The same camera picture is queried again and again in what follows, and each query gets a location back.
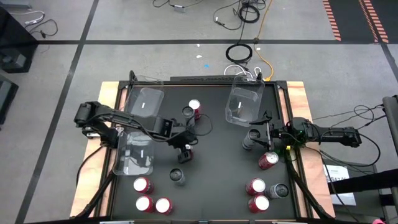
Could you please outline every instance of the black metal frame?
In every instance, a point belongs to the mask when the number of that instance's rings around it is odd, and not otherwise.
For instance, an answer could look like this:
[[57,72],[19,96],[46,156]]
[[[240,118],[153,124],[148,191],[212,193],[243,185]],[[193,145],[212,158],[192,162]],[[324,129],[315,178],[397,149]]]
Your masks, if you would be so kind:
[[[165,86],[168,85],[180,85],[180,86],[184,86],[184,85],[208,85],[208,86],[220,86],[220,85],[232,85],[233,82],[229,82],[229,81],[218,81],[218,82],[206,82],[206,81],[199,81],[199,82],[175,82],[175,81],[166,81],[164,82]],[[118,93],[116,95],[116,103],[114,108],[118,109],[120,106],[120,100],[121,100],[121,95],[122,95],[122,91],[128,87],[131,84],[130,81],[120,81],[119,82],[119,86],[118,86]],[[143,82],[138,82],[136,83],[136,85],[152,85],[151,83],[143,83]],[[276,103],[277,103],[277,109],[279,111],[278,114],[278,119],[281,120],[281,122],[284,122],[284,117],[282,114],[282,105],[280,103],[280,97],[279,97],[279,88],[281,87],[281,89],[284,92],[284,96],[285,96],[285,104],[287,107],[287,114],[288,114],[288,119],[292,119],[293,118],[293,113],[292,113],[292,107],[290,104],[290,98],[289,98],[289,93],[287,91],[287,83],[286,82],[267,82],[266,85],[272,85],[274,87],[274,94],[276,97]],[[105,178],[106,178],[106,174],[108,173],[108,167],[109,167],[109,160],[111,157],[111,151],[113,149],[107,148],[106,150],[106,156],[105,156],[105,161],[104,161],[104,166],[103,166],[103,170],[101,173],[101,184],[104,182]],[[298,167],[298,172],[300,174],[300,178],[303,181],[303,183],[305,185],[307,185],[306,180],[305,180],[305,174],[304,174],[304,168],[303,168],[303,163],[301,161],[301,154],[300,151],[296,151],[296,156],[297,156],[297,167]],[[113,211],[113,205],[114,205],[114,196],[116,193],[116,184],[118,181],[118,177],[116,176],[116,178],[111,182],[111,188],[110,188],[110,193],[109,193],[109,200],[108,200],[108,205],[107,205],[107,211],[106,211],[106,215],[107,216],[111,216],[112,215],[112,211]],[[294,203],[294,208],[295,208],[295,216],[296,218],[300,217],[300,208],[299,208],[299,203],[298,203],[298,198],[297,198],[297,189],[296,189],[296,184],[294,182],[294,180],[290,180],[290,187],[291,189],[293,189],[294,194],[292,194],[292,200]],[[102,198],[99,200],[96,209],[95,209],[95,215],[99,215],[100,214],[100,210],[101,210],[101,203],[102,203]],[[313,217],[312,214],[312,209],[311,206],[309,205],[307,199],[305,199],[305,207],[306,207],[306,211],[307,211],[307,216],[309,218]]]

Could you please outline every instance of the concrete floor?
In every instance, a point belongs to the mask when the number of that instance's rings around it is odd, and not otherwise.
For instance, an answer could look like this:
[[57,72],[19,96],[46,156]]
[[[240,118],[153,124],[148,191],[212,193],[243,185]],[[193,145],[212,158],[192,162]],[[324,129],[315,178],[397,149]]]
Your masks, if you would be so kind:
[[[189,4],[194,0],[173,0],[174,4],[179,2]],[[148,0],[99,0],[87,39],[238,39],[240,30],[228,31],[212,21],[215,9],[231,2],[234,1],[204,0],[180,14],[169,6],[154,8]],[[34,10],[45,11],[46,19],[58,22],[59,32],[50,40],[79,40],[92,3],[93,0],[32,1]],[[239,24],[238,18],[232,15],[231,8],[218,13],[219,20],[231,27]],[[16,18],[20,22],[31,20],[29,16]],[[257,36],[259,26],[260,22],[246,24],[243,38]],[[274,1],[263,29],[261,39],[334,39],[322,2],[314,0]],[[126,80],[130,70],[163,80],[171,76],[221,75],[230,64],[225,58],[228,46],[85,45],[25,222],[68,218],[75,194],[75,176],[87,142],[75,128],[73,117],[81,102],[97,99],[101,82]],[[39,46],[29,73],[1,72],[20,87],[0,132],[0,177],[7,180],[0,182],[0,201],[3,202],[0,217],[5,224],[16,220],[77,45],[48,47]],[[352,110],[359,104],[374,106],[381,103],[383,96],[397,94],[397,80],[380,45],[264,44],[258,47],[274,66],[273,80],[304,82],[313,118]],[[388,48],[397,58],[398,45],[388,45]],[[239,50],[233,53],[244,55]],[[269,73],[254,55],[248,68],[252,70],[256,66],[261,67],[264,74]],[[344,118],[315,123],[330,126]],[[344,126],[358,127],[364,123],[366,121],[353,119]],[[379,171],[398,167],[386,120],[361,132],[381,147]],[[367,163],[376,156],[376,149],[366,141],[357,149],[339,144],[323,144],[322,149],[352,162]]]

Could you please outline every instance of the soda can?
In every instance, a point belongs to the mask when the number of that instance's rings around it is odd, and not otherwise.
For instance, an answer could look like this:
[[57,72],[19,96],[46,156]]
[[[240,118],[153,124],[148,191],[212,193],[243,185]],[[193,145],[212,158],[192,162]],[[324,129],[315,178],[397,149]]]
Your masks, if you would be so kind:
[[188,106],[191,107],[194,110],[195,119],[199,119],[200,118],[200,111],[201,111],[199,100],[191,100],[191,101],[189,101]]
[[178,168],[174,168],[170,171],[170,179],[177,184],[177,185],[184,185],[185,183],[185,176],[182,170]]
[[195,112],[190,106],[186,106],[182,109],[182,114],[185,118],[185,125],[194,126],[195,125]]
[[155,185],[146,177],[138,177],[134,181],[134,190],[144,194],[150,194],[154,191]]
[[257,195],[249,200],[249,209],[252,213],[264,212],[269,207],[268,199],[263,195]]
[[265,196],[269,199],[285,198],[289,194],[289,189],[284,184],[275,184],[265,192]]
[[246,192],[252,196],[263,193],[265,189],[266,183],[260,178],[252,179],[246,184]]
[[158,199],[158,201],[156,202],[156,210],[157,212],[164,215],[170,214],[173,210],[172,201],[167,197],[162,197]]
[[252,129],[248,132],[246,137],[243,139],[242,146],[245,150],[250,150],[255,145],[255,141],[251,140],[253,138],[259,138],[260,132],[257,129]]
[[141,212],[153,212],[154,200],[149,196],[141,196],[136,201],[136,207]]
[[279,160],[278,154],[274,152],[266,152],[259,159],[259,167],[261,169],[269,169],[274,166]]

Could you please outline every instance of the paper sheet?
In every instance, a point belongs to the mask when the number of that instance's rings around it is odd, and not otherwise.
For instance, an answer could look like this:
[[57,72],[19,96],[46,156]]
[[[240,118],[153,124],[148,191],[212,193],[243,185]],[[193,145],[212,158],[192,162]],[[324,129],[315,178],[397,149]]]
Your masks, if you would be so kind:
[[[330,178],[332,182],[334,181],[339,181],[339,180],[344,180],[344,179],[349,179],[348,175],[348,169],[342,166],[333,166],[333,165],[327,165]],[[330,182],[330,179],[328,177],[328,172],[326,171],[325,165],[323,165],[323,170],[325,171],[326,179],[328,183]],[[354,193],[346,193],[346,194],[338,194],[340,199],[343,201],[345,205],[356,205],[355,203],[355,198],[354,198]],[[331,201],[333,202],[334,205],[341,205],[340,201],[336,197],[336,195],[330,195]]]

